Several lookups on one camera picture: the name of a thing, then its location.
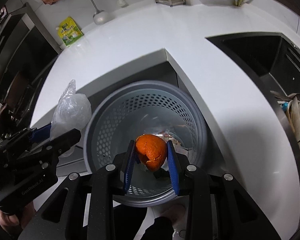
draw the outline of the plastic bag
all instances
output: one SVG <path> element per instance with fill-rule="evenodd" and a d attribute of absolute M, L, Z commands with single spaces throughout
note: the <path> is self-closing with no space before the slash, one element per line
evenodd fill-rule
<path fill-rule="evenodd" d="M 75 80 L 71 80 L 63 91 L 58 105 L 54 110 L 50 140 L 64 134 L 73 128 L 81 131 L 91 119 L 91 104 L 84 94 L 76 94 Z M 74 151 L 74 146 L 61 157 L 67 157 Z"/>

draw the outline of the finger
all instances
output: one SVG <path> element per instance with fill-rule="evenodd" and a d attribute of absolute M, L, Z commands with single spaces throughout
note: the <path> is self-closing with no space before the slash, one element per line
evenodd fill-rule
<path fill-rule="evenodd" d="M 8 216 L 0 210 L 0 225 L 4 229 L 5 226 L 13 227 L 19 225 L 19 219 L 16 215 Z"/>
<path fill-rule="evenodd" d="M 30 220 L 34 217 L 36 211 L 33 206 L 33 201 L 31 201 L 28 205 L 25 206 L 22 218 L 20 221 L 21 228 L 24 229 L 26 225 L 30 222 Z"/>

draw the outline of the foot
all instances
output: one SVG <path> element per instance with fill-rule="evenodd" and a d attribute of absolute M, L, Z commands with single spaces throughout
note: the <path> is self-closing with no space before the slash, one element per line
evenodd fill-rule
<path fill-rule="evenodd" d="M 183 216 L 185 215 L 186 208 L 180 204 L 174 205 L 170 207 L 168 210 L 162 213 L 162 217 L 169 218 L 172 222 L 172 225 L 175 226 L 178 222 L 181 221 Z"/>

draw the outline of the tiled wall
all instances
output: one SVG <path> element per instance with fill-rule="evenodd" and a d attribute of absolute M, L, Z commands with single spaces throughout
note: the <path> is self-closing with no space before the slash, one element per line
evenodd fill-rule
<path fill-rule="evenodd" d="M 94 1 L 99 9 L 108 12 L 114 12 L 120 9 L 117 5 L 117 0 Z M 144 0 L 125 1 L 131 5 Z M 40 0 L 9 0 L 6 4 L 7 10 L 8 12 L 14 11 L 26 2 L 30 4 L 44 26 L 60 45 L 63 44 L 63 42 L 57 35 L 56 27 L 59 26 L 60 22 L 65 18 L 71 16 L 81 29 L 93 23 L 92 17 L 95 13 L 95 8 L 90 0 L 60 0 L 54 5 L 45 5 Z"/>

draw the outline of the yellow detergent packet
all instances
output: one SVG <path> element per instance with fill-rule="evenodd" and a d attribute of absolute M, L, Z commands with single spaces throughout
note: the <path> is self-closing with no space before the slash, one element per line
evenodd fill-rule
<path fill-rule="evenodd" d="M 71 44 L 80 39 L 83 34 L 75 24 L 71 17 L 62 21 L 59 25 L 58 36 L 63 40 L 65 45 L 69 47 Z"/>

